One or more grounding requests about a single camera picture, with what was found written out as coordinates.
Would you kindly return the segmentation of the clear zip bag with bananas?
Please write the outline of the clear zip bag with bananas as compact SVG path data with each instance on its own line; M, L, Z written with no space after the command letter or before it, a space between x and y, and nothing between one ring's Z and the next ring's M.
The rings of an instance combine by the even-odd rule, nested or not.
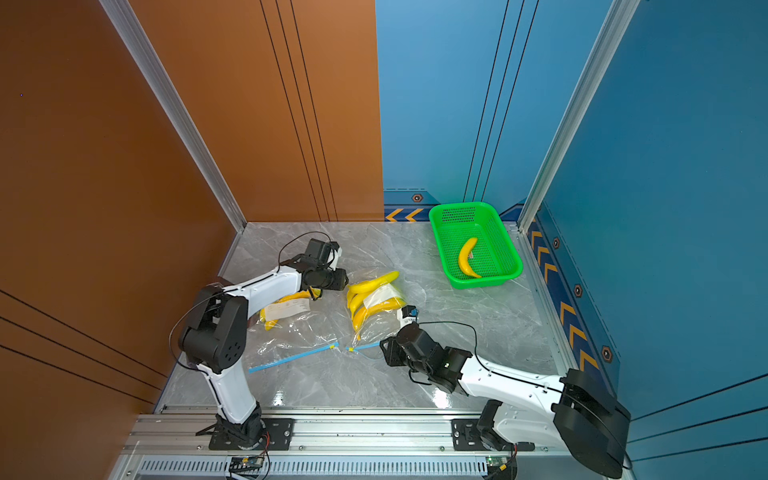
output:
M353 329L348 351L361 350L393 335L413 320L403 312L408 302L395 285L399 277L399 271L392 271L348 287L346 305Z

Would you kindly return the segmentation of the yellow banana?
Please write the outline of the yellow banana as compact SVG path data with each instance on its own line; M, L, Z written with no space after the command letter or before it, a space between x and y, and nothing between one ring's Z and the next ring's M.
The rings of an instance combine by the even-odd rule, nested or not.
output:
M476 273L475 270L473 269L473 267L470 265L470 259L473 257L473 250L474 250L475 246L477 245L477 243L478 243L478 238L477 237L469 238L463 244L463 246L462 246L462 248L461 248L461 250L459 252L459 257L458 257L458 266L459 266L460 271L464 275L466 275L466 276L468 276L470 278L475 278L475 279L481 278L481 275Z

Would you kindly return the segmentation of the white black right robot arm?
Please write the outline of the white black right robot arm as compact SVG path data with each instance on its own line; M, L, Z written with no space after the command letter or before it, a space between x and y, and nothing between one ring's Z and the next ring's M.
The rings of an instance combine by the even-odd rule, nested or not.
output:
M631 466L626 444L630 412L590 374L569 369L543 376L490 362L474 352L443 347L416 322L380 341L385 362L422 374L447 394L483 398L480 441L497 451L528 442L563 446L581 465L611 479Z

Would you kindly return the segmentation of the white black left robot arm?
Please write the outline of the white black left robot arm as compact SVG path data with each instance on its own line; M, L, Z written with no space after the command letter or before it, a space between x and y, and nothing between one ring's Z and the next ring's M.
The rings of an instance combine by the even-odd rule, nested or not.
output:
M319 231L307 233L305 251L278 260L274 269L227 287L201 289L183 325L178 346L184 367L206 380L217 405L216 423L207 431L212 449L257 449L266 440L261 407L252 395L241 358L245 352L249 320L265 307L296 293L315 289L342 291L348 276L338 266L340 245Z

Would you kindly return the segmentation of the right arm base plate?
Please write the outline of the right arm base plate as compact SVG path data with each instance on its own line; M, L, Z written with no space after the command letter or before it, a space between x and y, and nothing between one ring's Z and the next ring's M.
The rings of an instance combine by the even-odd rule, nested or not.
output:
M453 419L451 421L453 448L456 451L532 452L533 442L516 442L513 446L494 430L494 422L481 418Z

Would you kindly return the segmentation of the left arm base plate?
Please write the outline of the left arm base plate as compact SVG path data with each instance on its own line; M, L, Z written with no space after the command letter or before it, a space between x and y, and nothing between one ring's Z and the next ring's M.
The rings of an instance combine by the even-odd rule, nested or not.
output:
M243 451L288 451L294 434L294 418L262 418L256 433L238 438L224 426L225 422L217 422L204 430L200 435L210 435L208 448L211 451L243 450Z

